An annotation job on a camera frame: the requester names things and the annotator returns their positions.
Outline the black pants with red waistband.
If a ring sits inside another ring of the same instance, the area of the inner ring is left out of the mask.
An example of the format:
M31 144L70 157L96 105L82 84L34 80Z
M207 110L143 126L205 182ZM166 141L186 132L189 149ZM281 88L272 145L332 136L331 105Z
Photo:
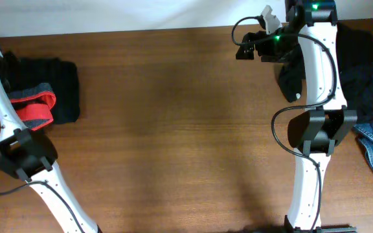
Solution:
M56 95L49 83L8 93L11 104L24 125L33 131L54 122L51 110L56 105Z

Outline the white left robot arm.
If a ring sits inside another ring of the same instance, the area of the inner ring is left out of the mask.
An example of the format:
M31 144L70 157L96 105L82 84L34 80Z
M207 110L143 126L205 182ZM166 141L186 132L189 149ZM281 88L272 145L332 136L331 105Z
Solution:
M24 124L12 107L0 51L0 171L24 181L47 205L64 232L100 232L67 186L54 144Z

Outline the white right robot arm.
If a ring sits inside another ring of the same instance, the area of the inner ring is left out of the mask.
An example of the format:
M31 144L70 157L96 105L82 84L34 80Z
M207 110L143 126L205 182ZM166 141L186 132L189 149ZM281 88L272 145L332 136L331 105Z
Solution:
M251 60L257 52L263 62L289 61L302 51L306 79L306 104L288 124L289 146L279 146L295 156L295 181L290 208L279 232L357 232L351 226L324 227L320 211L326 169L334 149L357 121L348 109L337 67L337 10L334 1L286 1L283 25L266 5L254 16L262 27L247 33L236 53Z

